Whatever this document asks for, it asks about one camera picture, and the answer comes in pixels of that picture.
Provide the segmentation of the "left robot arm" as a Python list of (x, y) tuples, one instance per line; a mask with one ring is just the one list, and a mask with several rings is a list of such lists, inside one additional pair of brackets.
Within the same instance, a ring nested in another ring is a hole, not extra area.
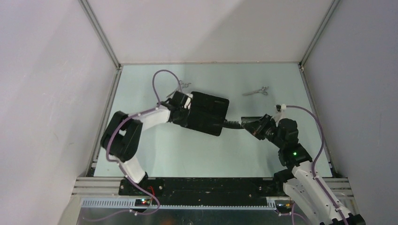
[(131, 182), (130, 189), (135, 194), (143, 195), (148, 191), (148, 182), (145, 180), (147, 172), (136, 156), (141, 134), (160, 124), (186, 125), (192, 103), (193, 94), (176, 91), (171, 98), (143, 112), (114, 113), (100, 144), (106, 150), (106, 160), (117, 163), (124, 176)]

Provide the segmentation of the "black zippered tool case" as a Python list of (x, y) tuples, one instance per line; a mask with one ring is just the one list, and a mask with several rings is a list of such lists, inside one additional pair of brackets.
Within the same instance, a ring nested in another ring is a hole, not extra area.
[(205, 134), (220, 136), (230, 101), (226, 98), (191, 92), (191, 107), (187, 118), (180, 125)]

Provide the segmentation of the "black handled comb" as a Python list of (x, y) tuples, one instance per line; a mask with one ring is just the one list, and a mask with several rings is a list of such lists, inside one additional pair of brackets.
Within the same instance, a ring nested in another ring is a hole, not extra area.
[(222, 123), (222, 127), (227, 129), (244, 129), (239, 121), (229, 121), (229, 120), (225, 120)]

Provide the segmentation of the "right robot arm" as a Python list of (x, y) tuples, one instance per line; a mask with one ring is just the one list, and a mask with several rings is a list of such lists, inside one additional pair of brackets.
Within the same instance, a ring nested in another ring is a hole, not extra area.
[(273, 176), (273, 190), (288, 195), (313, 225), (364, 225), (327, 186), (313, 168), (314, 161), (299, 143), (296, 121), (283, 118), (275, 121), (270, 115), (242, 117), (241, 127), (259, 140), (268, 140), (278, 149), (278, 157), (286, 169)]

